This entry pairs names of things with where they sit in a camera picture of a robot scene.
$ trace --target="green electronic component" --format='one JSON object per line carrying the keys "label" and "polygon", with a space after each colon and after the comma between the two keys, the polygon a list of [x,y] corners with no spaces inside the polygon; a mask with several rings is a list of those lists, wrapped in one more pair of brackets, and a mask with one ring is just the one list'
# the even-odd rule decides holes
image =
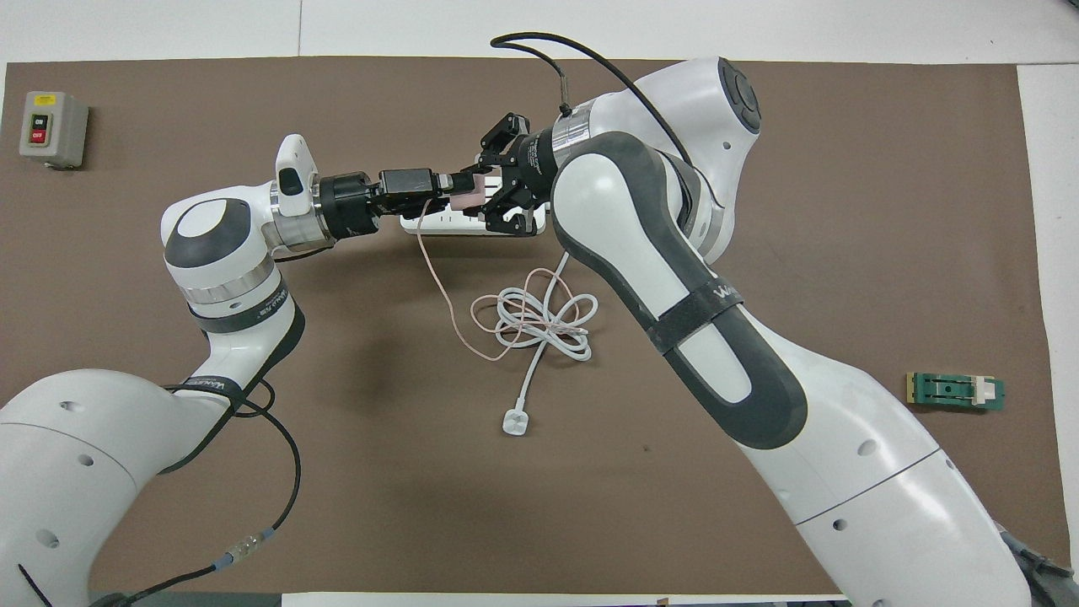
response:
{"label": "green electronic component", "polygon": [[906,402],[971,410],[1005,409],[1005,383],[985,375],[906,374]]}

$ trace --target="gray switch box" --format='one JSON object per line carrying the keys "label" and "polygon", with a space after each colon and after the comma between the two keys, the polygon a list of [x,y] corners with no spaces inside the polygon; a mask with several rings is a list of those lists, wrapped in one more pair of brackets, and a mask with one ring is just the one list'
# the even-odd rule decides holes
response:
{"label": "gray switch box", "polygon": [[67,93],[30,91],[23,110],[18,153],[51,168],[82,165],[90,108]]}

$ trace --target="white cable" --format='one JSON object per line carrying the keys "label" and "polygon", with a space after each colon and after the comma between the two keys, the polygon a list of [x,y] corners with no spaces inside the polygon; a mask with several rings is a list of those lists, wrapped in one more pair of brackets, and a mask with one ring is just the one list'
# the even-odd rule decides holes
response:
{"label": "white cable", "polygon": [[[503,432],[514,437],[521,437],[529,425],[529,414],[524,413],[524,399],[528,396],[529,386],[532,384],[532,377],[535,375],[536,367],[540,364],[540,358],[543,357],[544,350],[550,345],[575,361],[584,362],[590,359],[592,350],[588,345],[588,330],[582,326],[596,316],[599,301],[597,301],[596,295],[588,292],[573,294],[573,291],[570,290],[570,287],[562,279],[562,270],[565,268],[565,263],[570,259],[569,252],[562,253],[562,259],[554,272],[546,267],[536,267],[529,272],[524,278],[524,285],[521,287],[511,286],[502,289],[497,294],[477,296],[473,300],[469,307],[473,322],[487,333],[494,334],[495,340],[505,347],[497,357],[489,357],[474,348],[461,335],[456,316],[453,314],[453,303],[450,301],[446,288],[442,287],[441,280],[438,279],[438,274],[435,273],[435,267],[431,263],[427,249],[423,245],[423,215],[426,213],[426,205],[424,205],[422,212],[420,221],[416,223],[416,239],[420,243],[420,250],[423,252],[424,260],[427,262],[427,268],[431,270],[431,275],[435,278],[435,284],[438,285],[439,290],[442,292],[442,298],[446,299],[446,305],[450,311],[450,322],[453,325],[453,331],[456,332],[461,343],[476,356],[492,362],[502,359],[511,349],[537,346],[536,354],[532,357],[532,363],[529,365],[529,371],[524,375],[524,382],[521,384],[521,391],[517,397],[517,402],[514,409],[507,411],[502,419]],[[547,273],[551,276],[543,301],[528,290],[529,281],[536,273]],[[549,306],[550,296],[555,292],[556,284],[562,285],[568,300],[557,314],[552,314]],[[484,327],[476,318],[477,303],[487,299],[496,300],[495,311],[498,315],[498,322],[494,328]],[[582,315],[581,303],[584,301],[590,302],[591,306]],[[507,333],[511,334],[513,340],[506,336]]]}

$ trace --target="power strip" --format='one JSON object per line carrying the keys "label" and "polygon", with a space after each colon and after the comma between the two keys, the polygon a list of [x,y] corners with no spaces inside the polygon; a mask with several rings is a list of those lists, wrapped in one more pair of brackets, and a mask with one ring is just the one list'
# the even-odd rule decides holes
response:
{"label": "power strip", "polygon": [[[502,177],[484,175],[483,176],[483,198],[491,199],[491,194],[498,191],[502,187]],[[515,208],[505,215],[505,218],[513,217],[514,215],[524,212],[520,208]],[[547,212],[545,208],[541,206],[532,211],[536,224],[536,233],[543,233],[547,229]],[[406,219],[401,217],[401,226],[405,231],[414,234],[420,231],[418,223],[419,219]],[[453,210],[447,207],[445,210],[438,212],[432,212],[423,218],[423,230],[424,235],[431,234],[436,236],[448,236],[448,235],[461,235],[461,236],[505,236],[508,234],[503,234],[500,232],[488,231],[487,224],[478,217],[469,217],[460,210]]]}

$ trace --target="velcro strap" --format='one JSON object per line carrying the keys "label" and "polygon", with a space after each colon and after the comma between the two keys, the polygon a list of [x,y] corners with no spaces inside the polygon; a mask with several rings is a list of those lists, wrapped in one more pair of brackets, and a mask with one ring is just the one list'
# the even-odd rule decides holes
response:
{"label": "velcro strap", "polygon": [[742,295],[723,276],[715,276],[689,291],[670,311],[659,315],[645,333],[652,345],[666,356],[698,329],[743,301]]}

